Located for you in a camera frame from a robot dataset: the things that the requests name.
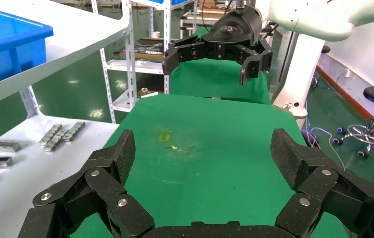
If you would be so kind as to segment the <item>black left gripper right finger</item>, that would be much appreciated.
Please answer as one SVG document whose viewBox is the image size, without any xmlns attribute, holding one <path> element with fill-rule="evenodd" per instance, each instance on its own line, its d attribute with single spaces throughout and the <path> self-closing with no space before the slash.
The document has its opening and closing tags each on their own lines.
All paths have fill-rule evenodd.
<svg viewBox="0 0 374 238">
<path fill-rule="evenodd" d="M 334 215 L 360 238 L 374 238 L 374 183 L 342 168 L 322 150 L 296 143 L 275 129 L 271 156 L 294 191 L 275 225 L 296 238 L 308 238 L 324 213 Z"/>
</svg>

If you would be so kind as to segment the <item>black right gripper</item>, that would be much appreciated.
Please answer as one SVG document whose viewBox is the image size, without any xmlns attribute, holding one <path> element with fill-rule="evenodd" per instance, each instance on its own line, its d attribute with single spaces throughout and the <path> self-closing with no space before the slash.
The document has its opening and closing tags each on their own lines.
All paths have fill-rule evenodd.
<svg viewBox="0 0 374 238">
<path fill-rule="evenodd" d="M 229 60 L 241 65 L 239 84 L 244 86 L 250 78 L 271 69 L 273 49 L 266 39 L 259 38 L 261 29 L 262 19 L 254 8 L 229 12 L 202 35 L 202 40 L 194 34 L 170 43 L 164 52 L 163 74 L 170 75 L 182 62 L 205 57 Z"/>
</svg>

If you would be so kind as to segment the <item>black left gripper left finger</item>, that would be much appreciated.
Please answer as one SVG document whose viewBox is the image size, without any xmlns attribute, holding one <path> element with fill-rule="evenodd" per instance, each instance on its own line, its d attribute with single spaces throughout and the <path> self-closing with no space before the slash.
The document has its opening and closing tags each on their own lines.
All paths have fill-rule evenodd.
<svg viewBox="0 0 374 238">
<path fill-rule="evenodd" d="M 125 189 L 135 152 L 131 130 L 113 146 L 94 151 L 79 171 L 34 197 L 19 237 L 67 238 L 93 214 L 116 238 L 144 236 L 154 220 Z"/>
</svg>

